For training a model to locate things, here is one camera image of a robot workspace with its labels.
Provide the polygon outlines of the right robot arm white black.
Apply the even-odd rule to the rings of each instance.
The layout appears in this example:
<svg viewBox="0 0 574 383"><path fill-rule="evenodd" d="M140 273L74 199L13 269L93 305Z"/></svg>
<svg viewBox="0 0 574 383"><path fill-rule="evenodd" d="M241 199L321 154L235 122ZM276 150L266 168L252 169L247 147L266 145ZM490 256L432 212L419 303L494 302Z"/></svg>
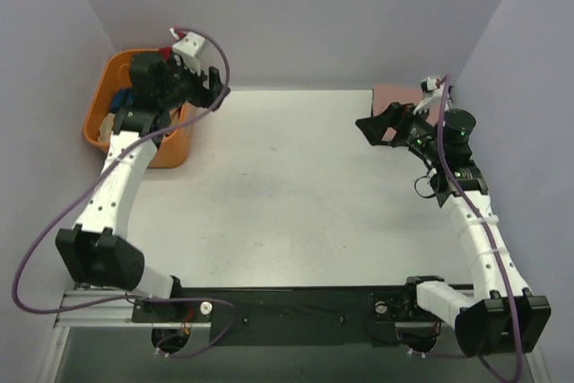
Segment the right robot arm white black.
<svg viewBox="0 0 574 383"><path fill-rule="evenodd" d="M532 293L500 235L488 186L472 159L474 116L448 109L431 124L412 103L393 102L355 125L369 144L405 147L423 161L432 197L451 221L471 274L471 296L435 276L409 278L414 289L400 298L404 315L421 319L431 313L444 321L467 357L532 352L552 309L545 296Z"/></svg>

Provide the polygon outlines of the beige t shirt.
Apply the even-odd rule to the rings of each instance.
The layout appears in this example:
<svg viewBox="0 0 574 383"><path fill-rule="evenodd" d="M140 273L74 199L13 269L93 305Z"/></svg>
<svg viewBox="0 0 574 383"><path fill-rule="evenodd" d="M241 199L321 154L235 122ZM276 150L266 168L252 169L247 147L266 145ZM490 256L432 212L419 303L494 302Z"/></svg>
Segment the beige t shirt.
<svg viewBox="0 0 574 383"><path fill-rule="evenodd" d="M97 141L102 144L107 144L113 132L115 114L108 113L106 117L102 120L99 127L99 135Z"/></svg>

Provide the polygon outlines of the red t shirt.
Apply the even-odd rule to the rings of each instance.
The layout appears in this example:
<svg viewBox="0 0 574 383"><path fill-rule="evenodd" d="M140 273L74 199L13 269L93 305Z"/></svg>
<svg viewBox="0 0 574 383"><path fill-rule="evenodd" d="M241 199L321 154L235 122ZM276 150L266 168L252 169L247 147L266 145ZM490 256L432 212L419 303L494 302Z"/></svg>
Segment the red t shirt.
<svg viewBox="0 0 574 383"><path fill-rule="evenodd" d="M167 63L167 64L173 64L174 63L174 52L173 52L172 46L159 48L158 52L161 54L162 59L165 63Z"/></svg>

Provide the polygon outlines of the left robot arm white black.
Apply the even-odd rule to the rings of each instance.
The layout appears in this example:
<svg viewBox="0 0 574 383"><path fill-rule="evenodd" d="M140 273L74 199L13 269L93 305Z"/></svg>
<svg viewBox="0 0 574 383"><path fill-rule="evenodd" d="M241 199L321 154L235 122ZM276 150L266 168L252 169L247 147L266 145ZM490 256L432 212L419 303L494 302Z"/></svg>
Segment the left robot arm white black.
<svg viewBox="0 0 574 383"><path fill-rule="evenodd" d="M118 109L99 184L71 229L56 236L57 250L77 283L117 288L154 298L152 311L165 322L179 319L185 301L175 279L146 263L127 239L137 190L166 134L175 131L172 111L185 104L216 109L226 95L219 71L203 71L197 48L132 55L130 96Z"/></svg>

